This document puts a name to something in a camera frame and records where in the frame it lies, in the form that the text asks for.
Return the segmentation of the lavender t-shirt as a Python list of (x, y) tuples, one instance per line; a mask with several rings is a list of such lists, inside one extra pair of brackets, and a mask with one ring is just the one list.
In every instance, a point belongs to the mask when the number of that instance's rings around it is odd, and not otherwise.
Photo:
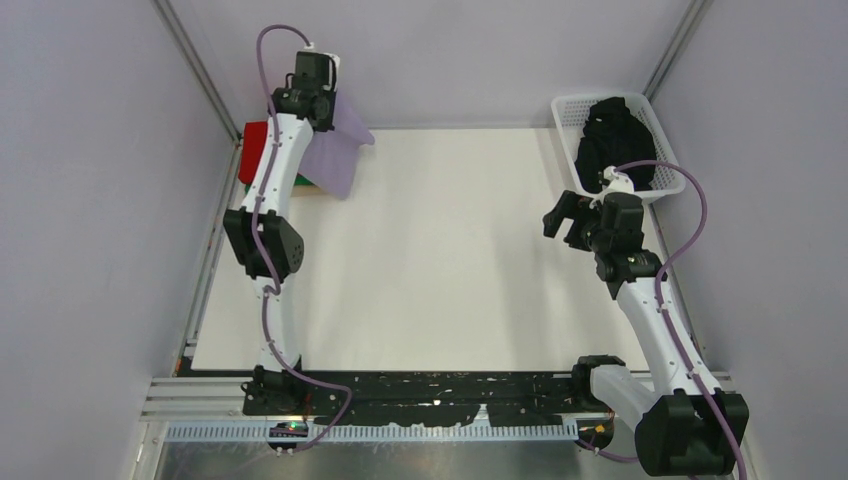
[(336, 96), (334, 129), (315, 132), (298, 173), (323, 192), (344, 200), (349, 197), (359, 160), (359, 149), (375, 138), (343, 92)]

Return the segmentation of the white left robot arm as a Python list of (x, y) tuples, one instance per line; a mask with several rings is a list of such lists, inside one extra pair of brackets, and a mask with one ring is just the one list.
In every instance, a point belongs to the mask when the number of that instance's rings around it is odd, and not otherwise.
[(298, 412), (315, 384), (302, 371), (286, 285), (302, 266), (305, 242), (287, 215), (308, 147), (316, 134), (334, 127), (338, 67), (334, 54), (301, 50), (283, 86), (265, 92), (266, 138), (254, 179), (240, 206), (223, 217), (235, 258), (260, 301), (262, 345), (245, 392), (284, 414)]

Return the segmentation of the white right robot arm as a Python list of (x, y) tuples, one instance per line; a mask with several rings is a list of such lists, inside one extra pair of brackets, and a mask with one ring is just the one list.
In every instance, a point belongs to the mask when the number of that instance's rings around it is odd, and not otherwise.
[(647, 361), (651, 386), (613, 356), (583, 357), (574, 366), (574, 403), (602, 404), (634, 434), (636, 460), (646, 474), (748, 478), (741, 443), (749, 408), (726, 391), (688, 337), (660, 257), (643, 245), (644, 208), (634, 194), (600, 200), (564, 191), (542, 220), (543, 234), (564, 237), (572, 249), (594, 256), (596, 274), (625, 314)]

